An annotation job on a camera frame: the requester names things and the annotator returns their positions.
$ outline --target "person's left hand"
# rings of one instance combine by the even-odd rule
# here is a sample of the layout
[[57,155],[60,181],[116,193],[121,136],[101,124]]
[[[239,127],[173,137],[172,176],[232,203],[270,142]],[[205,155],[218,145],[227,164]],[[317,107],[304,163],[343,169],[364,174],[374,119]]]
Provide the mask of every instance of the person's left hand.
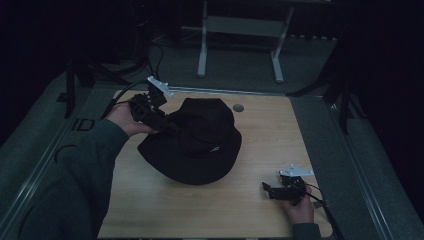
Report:
[[138,133],[154,134],[159,132],[144,123],[134,121],[127,102],[115,105],[106,116],[106,119],[121,127],[129,137]]

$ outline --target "hat brim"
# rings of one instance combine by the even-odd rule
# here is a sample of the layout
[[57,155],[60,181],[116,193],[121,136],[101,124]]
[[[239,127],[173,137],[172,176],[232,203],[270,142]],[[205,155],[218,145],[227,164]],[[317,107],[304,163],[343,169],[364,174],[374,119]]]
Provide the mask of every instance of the hat brim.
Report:
[[181,154],[178,138],[167,131],[148,135],[138,146],[144,159],[165,176],[184,184],[202,185],[215,182],[233,168],[242,137],[234,127],[224,147],[207,158]]

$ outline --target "wooden table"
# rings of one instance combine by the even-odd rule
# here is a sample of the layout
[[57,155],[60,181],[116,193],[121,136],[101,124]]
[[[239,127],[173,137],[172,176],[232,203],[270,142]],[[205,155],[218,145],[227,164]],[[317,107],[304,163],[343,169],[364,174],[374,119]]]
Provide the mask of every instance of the wooden table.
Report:
[[[130,98],[135,92],[126,93]],[[266,238],[291,236],[291,225],[262,182],[279,187],[277,171],[311,163],[290,100],[282,96],[175,92],[161,109],[177,110],[186,97],[221,98],[235,112],[243,141],[237,161],[223,179],[202,186],[175,182],[137,151],[144,135],[132,137],[116,160],[109,213],[100,238]],[[317,186],[314,176],[303,177]],[[320,196],[317,190],[312,192]],[[315,222],[323,237],[332,229],[322,209]]]

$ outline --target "hand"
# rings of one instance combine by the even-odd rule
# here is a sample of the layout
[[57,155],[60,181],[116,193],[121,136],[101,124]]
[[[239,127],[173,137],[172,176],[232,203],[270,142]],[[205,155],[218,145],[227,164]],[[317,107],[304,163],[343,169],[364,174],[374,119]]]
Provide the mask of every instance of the hand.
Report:
[[106,119],[121,127],[129,137],[138,133],[154,134],[159,132],[144,123],[134,121],[131,116],[131,109],[128,103],[115,105],[106,116]]
[[[309,194],[312,192],[308,185],[306,185],[306,192]],[[292,224],[314,222],[314,206],[308,195],[305,195],[296,206],[293,206],[290,201],[281,201],[281,206],[287,212]]]

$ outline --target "dark background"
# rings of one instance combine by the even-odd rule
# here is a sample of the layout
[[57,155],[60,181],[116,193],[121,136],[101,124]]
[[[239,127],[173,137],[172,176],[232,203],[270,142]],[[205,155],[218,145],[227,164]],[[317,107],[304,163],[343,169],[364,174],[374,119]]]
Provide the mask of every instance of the dark background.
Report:
[[[148,55],[150,30],[138,33],[146,41],[137,41],[134,29],[138,23],[151,21],[175,41],[179,41],[180,26],[201,25],[202,1],[155,2],[2,1],[0,144],[19,125],[50,81],[65,70],[67,61],[80,52],[104,63],[116,63],[120,57],[143,58]],[[228,13],[228,7],[215,2],[211,10]],[[231,13],[236,15],[248,14],[249,4],[255,4],[255,1],[233,2]],[[238,5],[239,2],[247,4],[246,8]],[[261,3],[263,11],[254,14],[280,18],[280,9],[286,8],[285,2],[290,1],[270,2],[276,5]],[[340,64],[351,70],[351,91],[358,95],[404,189],[423,219],[423,1],[335,3],[341,5],[298,3],[289,34],[304,35],[307,39],[338,38],[336,48],[343,54],[333,57],[341,57]],[[139,14],[134,15],[134,6]],[[134,46],[139,50],[131,51]],[[335,66],[329,69],[339,71]]]

